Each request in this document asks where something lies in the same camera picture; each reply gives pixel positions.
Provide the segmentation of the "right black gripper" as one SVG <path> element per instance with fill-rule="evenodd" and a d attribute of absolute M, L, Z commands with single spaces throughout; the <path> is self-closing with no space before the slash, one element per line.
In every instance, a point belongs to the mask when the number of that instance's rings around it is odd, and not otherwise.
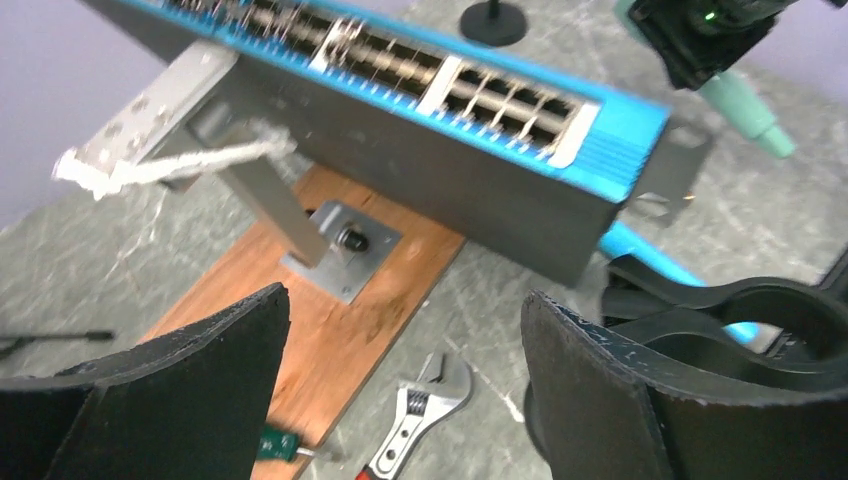
<path fill-rule="evenodd" d="M 695 91 L 728 70 L 777 22 L 777 1 L 635 1 L 627 18 L 658 54 L 671 85 Z"/>

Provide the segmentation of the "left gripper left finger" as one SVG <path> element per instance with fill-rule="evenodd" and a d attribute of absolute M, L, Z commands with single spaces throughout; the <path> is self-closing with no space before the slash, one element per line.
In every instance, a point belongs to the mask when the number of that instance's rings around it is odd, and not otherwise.
<path fill-rule="evenodd" d="M 270 284 L 47 377 L 1 382 L 5 479 L 247 479 L 290 328 Z"/>

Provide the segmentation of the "mint green microphone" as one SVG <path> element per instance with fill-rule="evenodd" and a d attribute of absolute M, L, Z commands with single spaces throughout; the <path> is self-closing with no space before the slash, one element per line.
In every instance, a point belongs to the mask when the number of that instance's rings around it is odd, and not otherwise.
<path fill-rule="evenodd" d="M 627 8 L 633 2 L 635 1 L 616 2 L 613 12 L 635 40 L 651 48 L 627 18 Z M 779 15 L 791 5 L 789 1 L 777 2 Z M 741 136 L 756 143 L 767 153 L 777 158 L 785 158 L 795 151 L 795 142 L 780 126 L 777 116 L 758 96 L 755 89 L 733 70 L 733 66 L 692 92 L 700 95 Z"/>

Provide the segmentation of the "blue microphone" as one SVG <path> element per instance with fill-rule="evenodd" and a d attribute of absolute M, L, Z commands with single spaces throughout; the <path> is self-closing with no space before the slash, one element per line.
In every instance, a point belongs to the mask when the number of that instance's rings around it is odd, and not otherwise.
<path fill-rule="evenodd" d="M 785 281 L 776 277 L 751 277 L 720 287 L 708 287 L 678 263 L 659 251 L 652 244 L 615 222 L 601 237 L 600 250 L 609 258 L 607 271 L 609 284 L 601 297 L 601 317 L 604 325 L 616 325 L 632 332 L 633 322 L 654 311 L 665 312 L 677 297 L 685 302 L 685 296 L 693 289 L 706 292 L 736 292 L 745 289 L 772 288 Z M 718 330 L 718 336 L 697 337 L 693 332 L 672 333 L 646 343 L 648 347 L 666 356 L 681 357 L 685 352 L 705 353 L 708 350 L 740 351 L 745 355 L 755 354 L 755 340 L 760 334 L 758 324 L 735 320 L 727 328 Z"/>

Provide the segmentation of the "black stand with shock mount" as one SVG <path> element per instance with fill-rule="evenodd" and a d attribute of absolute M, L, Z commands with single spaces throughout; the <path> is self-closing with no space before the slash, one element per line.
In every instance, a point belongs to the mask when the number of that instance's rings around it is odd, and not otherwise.
<path fill-rule="evenodd" d="M 459 32 L 464 38 L 491 47 L 513 45 L 528 30 L 524 11 L 508 1 L 476 2 L 463 11 L 459 20 Z"/>

